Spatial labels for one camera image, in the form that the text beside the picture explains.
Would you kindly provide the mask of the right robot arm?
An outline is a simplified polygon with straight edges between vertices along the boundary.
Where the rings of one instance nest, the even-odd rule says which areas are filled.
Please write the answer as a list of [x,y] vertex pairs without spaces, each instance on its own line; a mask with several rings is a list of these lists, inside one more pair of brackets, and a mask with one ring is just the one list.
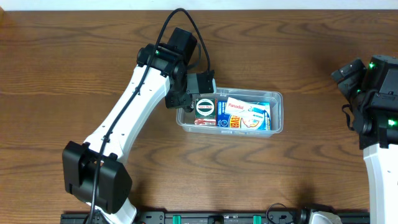
[[397,223],[397,58],[373,55],[331,74],[347,100],[349,130],[359,136],[369,181],[370,222]]

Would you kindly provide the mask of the green Zam-Buk box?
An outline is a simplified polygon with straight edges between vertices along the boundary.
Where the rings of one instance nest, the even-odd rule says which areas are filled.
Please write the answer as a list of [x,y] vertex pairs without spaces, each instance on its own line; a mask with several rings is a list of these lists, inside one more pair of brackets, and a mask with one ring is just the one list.
[[197,98],[195,100],[195,117],[197,119],[216,119],[216,98]]

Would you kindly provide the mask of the white Panadol box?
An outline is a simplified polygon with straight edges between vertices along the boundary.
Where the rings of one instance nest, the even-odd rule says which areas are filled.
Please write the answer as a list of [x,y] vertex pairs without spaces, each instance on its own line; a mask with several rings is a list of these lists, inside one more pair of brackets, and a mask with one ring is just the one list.
[[226,102],[225,113],[255,120],[262,120],[269,117],[265,105],[248,103],[231,97],[229,97]]

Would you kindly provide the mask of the dark Woods syrup bottle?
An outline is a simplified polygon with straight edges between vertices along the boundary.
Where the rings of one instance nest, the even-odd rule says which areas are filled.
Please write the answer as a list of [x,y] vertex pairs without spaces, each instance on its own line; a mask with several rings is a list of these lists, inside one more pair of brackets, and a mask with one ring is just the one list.
[[194,106],[194,105],[186,106],[186,107],[184,108],[184,110],[185,110],[186,113],[191,113],[192,111],[194,111],[194,109],[195,109],[195,106]]

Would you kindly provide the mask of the blue Kool Fever box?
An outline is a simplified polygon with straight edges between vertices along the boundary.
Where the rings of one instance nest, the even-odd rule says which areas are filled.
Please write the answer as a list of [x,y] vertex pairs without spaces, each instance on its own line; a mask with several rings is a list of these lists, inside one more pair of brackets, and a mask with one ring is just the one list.
[[240,116],[233,116],[225,113],[226,101],[217,102],[216,125],[222,128],[239,128],[239,129],[271,129],[271,107],[268,102],[254,102],[265,109],[265,117],[261,120],[247,119]]

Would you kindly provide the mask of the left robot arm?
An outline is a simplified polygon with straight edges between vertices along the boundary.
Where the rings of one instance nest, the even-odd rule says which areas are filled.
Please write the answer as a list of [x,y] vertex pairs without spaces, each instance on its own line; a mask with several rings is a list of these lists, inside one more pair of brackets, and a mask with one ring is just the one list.
[[192,33],[176,28],[167,43],[141,48],[132,78],[106,119],[83,143],[65,146],[65,190],[101,212],[108,223],[135,219],[137,210],[128,199],[132,179],[125,165],[159,101],[165,100],[168,108],[192,110],[187,68],[197,45]]

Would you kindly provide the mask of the red Panadol ActiFast box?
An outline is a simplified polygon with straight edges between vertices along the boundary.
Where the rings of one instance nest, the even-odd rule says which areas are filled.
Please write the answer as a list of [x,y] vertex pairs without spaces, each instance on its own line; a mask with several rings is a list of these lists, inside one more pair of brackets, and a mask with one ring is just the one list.
[[216,119],[213,118],[196,118],[194,120],[195,125],[199,126],[216,126]]

